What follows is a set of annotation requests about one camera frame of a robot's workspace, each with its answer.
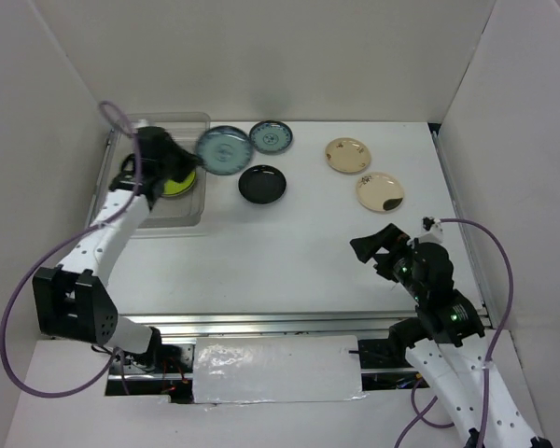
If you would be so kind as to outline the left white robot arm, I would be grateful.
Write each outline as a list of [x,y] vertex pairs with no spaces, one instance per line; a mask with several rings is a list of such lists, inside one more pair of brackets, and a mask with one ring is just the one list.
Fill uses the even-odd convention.
[[201,162],[162,127],[142,126],[134,138],[139,153],[128,156],[112,179],[89,234],[57,266],[39,268],[32,287],[43,334],[119,348],[142,371],[154,372],[165,361],[161,333],[121,316],[108,294],[108,280],[165,183],[185,180]]

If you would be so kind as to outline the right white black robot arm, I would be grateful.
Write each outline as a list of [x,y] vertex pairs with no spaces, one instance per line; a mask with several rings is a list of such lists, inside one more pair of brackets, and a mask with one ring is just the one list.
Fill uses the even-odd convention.
[[522,417],[493,360],[503,329],[487,336],[475,306],[455,288],[443,223],[424,217],[415,237],[389,224],[350,242],[360,262],[372,261],[414,300],[415,315],[390,327],[387,353],[417,369],[464,446],[549,447]]

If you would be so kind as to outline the black glossy plate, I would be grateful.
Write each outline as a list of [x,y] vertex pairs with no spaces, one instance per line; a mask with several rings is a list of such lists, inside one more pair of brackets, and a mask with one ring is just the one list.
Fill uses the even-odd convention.
[[255,165],[238,180],[238,190],[245,200],[257,205],[278,201],[287,190],[284,174],[271,165]]

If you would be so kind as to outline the cream plate black patch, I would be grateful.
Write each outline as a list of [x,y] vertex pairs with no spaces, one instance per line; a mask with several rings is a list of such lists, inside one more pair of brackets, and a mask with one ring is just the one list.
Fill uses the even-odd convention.
[[381,172],[363,175],[356,183],[356,194],[362,206],[378,213],[398,209],[405,197],[400,182],[394,176]]

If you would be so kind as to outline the lime green plate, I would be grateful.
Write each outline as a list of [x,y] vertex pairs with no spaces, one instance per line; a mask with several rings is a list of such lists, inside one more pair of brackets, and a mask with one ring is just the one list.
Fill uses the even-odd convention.
[[194,170],[182,183],[167,181],[163,187],[162,197],[174,198],[176,196],[180,196],[191,190],[196,180],[197,174]]

